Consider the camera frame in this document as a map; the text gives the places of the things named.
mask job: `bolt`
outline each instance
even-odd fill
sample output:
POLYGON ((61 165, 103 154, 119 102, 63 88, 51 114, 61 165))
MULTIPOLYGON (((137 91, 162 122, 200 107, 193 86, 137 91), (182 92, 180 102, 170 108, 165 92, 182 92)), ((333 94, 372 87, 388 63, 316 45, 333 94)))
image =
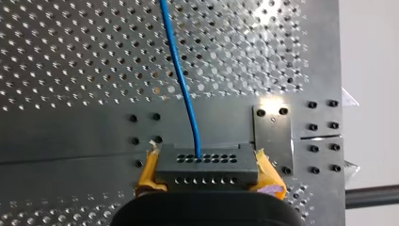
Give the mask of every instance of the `bolt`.
POLYGON ((308 107, 315 109, 317 107, 317 103, 316 102, 308 102, 308 107))
POLYGON ((288 114, 288 109, 285 107, 280 108, 279 113, 280 113, 280 115, 286 115, 286 114, 288 114))
POLYGON ((339 151, 339 150, 341 149, 341 146, 340 146, 339 144, 331 144, 331 145, 329 146, 329 148, 330 148, 331 150, 334 150, 334 151, 339 151))
POLYGON ((136 115, 131 115, 130 116, 130 121, 137 122, 137 116, 136 115))
POLYGON ((317 131, 319 129, 319 126, 317 126, 316 124, 309 124, 308 128, 312 131, 317 131))
POLYGON ((143 162, 141 162, 140 159, 137 159, 137 160, 135 161, 135 167, 141 168, 142 166, 143 166, 143 162))
POLYGON ((259 109, 259 110, 256 112, 256 115, 259 116, 259 117, 263 117, 263 116, 266 115, 266 112, 265 112, 263 109, 259 109))
POLYGON ((164 141, 164 140, 162 139, 161 136, 156 136, 155 139, 154 139, 154 141, 155 141, 156 143, 162 143, 162 141, 164 141))
POLYGON ((309 171, 311 173, 314 173, 314 174, 319 174, 320 173, 320 170, 318 168, 316 168, 316 167, 310 167, 309 171))
POLYGON ((282 167, 281 170, 284 174, 291 174, 293 172, 289 167, 282 167))
POLYGON ((336 106, 338 106, 338 102, 334 101, 334 100, 331 100, 331 101, 328 102, 328 105, 332 106, 332 107, 336 107, 336 106))
POLYGON ((338 124, 335 121, 332 121, 332 122, 329 123, 328 127, 331 128, 331 129, 338 129, 338 128, 340 128, 340 124, 338 124))
POLYGON ((134 145, 138 145, 138 144, 140 143, 140 140, 139 140, 137 137, 133 137, 133 138, 132 138, 132 143, 133 143, 134 145))
POLYGON ((318 153, 319 152, 319 147, 315 146, 315 145, 311 145, 309 147, 309 151, 313 152, 313 153, 318 153))
POLYGON ((331 166, 331 170, 336 171, 336 172, 339 172, 339 171, 341 171, 341 167, 338 166, 338 165, 332 165, 332 166, 331 166))
POLYGON ((154 113, 152 115, 152 119, 155 120, 155 121, 160 121, 161 120, 161 115, 158 114, 158 113, 154 113))

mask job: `blue wire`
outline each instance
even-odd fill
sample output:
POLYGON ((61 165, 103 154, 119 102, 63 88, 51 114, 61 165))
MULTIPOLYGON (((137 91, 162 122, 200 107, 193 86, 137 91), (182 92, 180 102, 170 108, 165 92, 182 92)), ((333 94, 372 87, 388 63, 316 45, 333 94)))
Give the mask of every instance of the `blue wire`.
POLYGON ((200 131, 196 121, 196 114, 194 113, 193 104, 191 103, 190 94, 187 90, 187 85, 184 80, 182 65, 180 64, 179 52, 176 47, 176 42, 173 37, 173 26, 169 18, 168 4, 166 0, 159 0, 161 4, 162 17, 164 19, 165 29, 169 42, 170 53, 172 54, 174 68, 177 73, 177 79, 182 89, 182 95, 185 102, 185 109, 187 110, 188 118, 190 119, 191 130, 193 131, 194 145, 196 149, 196 157, 201 158, 201 145, 200 145, 200 131))

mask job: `metal bracket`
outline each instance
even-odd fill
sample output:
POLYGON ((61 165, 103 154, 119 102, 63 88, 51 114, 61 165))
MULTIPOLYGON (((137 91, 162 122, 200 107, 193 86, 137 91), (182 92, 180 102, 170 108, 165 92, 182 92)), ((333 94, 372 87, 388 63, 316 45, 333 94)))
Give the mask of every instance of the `metal bracket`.
POLYGON ((263 148, 275 167, 290 174, 293 169, 290 108, 288 105, 253 107, 255 147, 263 148))

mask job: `white wall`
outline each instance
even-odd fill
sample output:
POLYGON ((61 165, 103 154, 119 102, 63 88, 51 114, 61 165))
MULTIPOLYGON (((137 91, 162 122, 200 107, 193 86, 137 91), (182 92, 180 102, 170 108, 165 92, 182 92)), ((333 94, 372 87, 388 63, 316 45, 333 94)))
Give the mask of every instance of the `white wall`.
MULTIPOLYGON (((399 0, 340 0, 345 158, 361 166, 348 188, 399 185, 399 0)), ((397 226, 399 205, 346 211, 347 226, 397 226)))

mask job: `metal plate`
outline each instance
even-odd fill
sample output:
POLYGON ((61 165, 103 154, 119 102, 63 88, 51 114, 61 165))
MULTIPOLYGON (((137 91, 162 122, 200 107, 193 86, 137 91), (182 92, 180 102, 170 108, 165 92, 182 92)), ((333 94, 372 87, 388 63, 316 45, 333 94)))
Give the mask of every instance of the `metal plate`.
POLYGON ((201 158, 192 149, 164 145, 155 176, 168 190, 243 190, 257 184, 258 166, 250 144, 202 149, 201 158))
MULTIPOLYGON (((341 103, 329 106, 341 100, 338 0, 177 0, 169 7, 204 147, 254 141, 255 105, 291 107, 293 141, 341 133, 329 128, 342 123, 341 103)), ((84 184, 87 193, 112 194, 117 186, 131 189, 138 175, 120 169, 123 158, 103 162, 126 172, 107 188, 100 167, 58 174, 56 163, 121 154, 143 160, 157 136, 192 148, 157 1, 3 0, 0 11, 0 170, 24 169, 2 175, 2 184, 32 187, 21 184, 27 171, 42 180, 52 172, 54 185, 68 182, 51 193, 40 183, 24 194, 2 187, 2 213, 10 201, 75 195, 70 188, 83 186, 66 175, 90 175, 96 182, 84 184)), ((295 177, 302 173, 294 161, 295 177)))
POLYGON ((290 108, 287 105, 253 107, 253 128, 256 150, 264 149, 275 167, 292 170, 290 108))
POLYGON ((344 225, 345 196, 343 139, 294 141, 295 176, 286 176, 286 201, 301 215, 306 225, 344 225), (331 150, 339 145, 339 151, 331 150), (319 152, 310 152, 317 146, 319 152), (318 168, 319 173, 311 172, 318 168))

